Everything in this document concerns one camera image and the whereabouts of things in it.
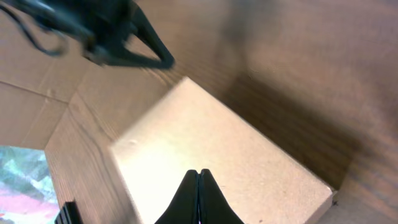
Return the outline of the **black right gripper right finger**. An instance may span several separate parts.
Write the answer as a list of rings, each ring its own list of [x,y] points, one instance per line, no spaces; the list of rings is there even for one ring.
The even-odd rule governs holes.
[[[209,169],[198,179],[198,208],[201,224],[244,224],[229,206]]]

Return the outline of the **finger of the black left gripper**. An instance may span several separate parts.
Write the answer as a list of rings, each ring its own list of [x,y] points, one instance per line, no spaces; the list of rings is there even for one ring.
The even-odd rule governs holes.
[[[139,6],[129,6],[113,34],[105,44],[105,64],[120,67],[145,67],[169,69],[174,58],[161,41]],[[149,58],[131,52],[125,47],[130,36],[137,37],[157,58]]]

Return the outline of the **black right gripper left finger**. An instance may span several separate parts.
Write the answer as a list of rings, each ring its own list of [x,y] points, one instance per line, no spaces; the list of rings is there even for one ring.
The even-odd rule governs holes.
[[[198,224],[198,172],[188,170],[172,201],[155,224]]]

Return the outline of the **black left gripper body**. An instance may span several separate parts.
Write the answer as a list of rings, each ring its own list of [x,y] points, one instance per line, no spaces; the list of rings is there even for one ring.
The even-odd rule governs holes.
[[[130,0],[10,0],[6,4],[27,14],[41,29],[58,37],[59,44],[54,49],[46,49],[21,19],[6,9],[38,51],[53,57],[61,56],[67,51],[66,37],[71,37],[81,44],[82,55],[98,65],[105,64],[105,44],[116,33],[118,22],[129,6],[137,6]]]

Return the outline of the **brown cardboard box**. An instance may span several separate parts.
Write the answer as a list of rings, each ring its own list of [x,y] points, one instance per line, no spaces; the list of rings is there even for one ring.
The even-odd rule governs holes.
[[[156,223],[188,170],[209,169],[243,223],[315,223],[334,192],[235,112],[183,79],[111,146],[140,223]]]

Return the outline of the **cardboard wall panel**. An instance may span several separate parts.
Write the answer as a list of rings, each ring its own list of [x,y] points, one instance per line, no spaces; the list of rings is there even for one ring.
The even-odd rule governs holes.
[[[44,149],[90,62],[77,41],[50,57],[35,49],[1,13],[1,144]]]

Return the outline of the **black aluminium mounting rail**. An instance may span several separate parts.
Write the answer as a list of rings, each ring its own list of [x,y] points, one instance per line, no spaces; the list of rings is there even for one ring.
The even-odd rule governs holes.
[[[65,202],[54,224],[83,224],[76,202]]]

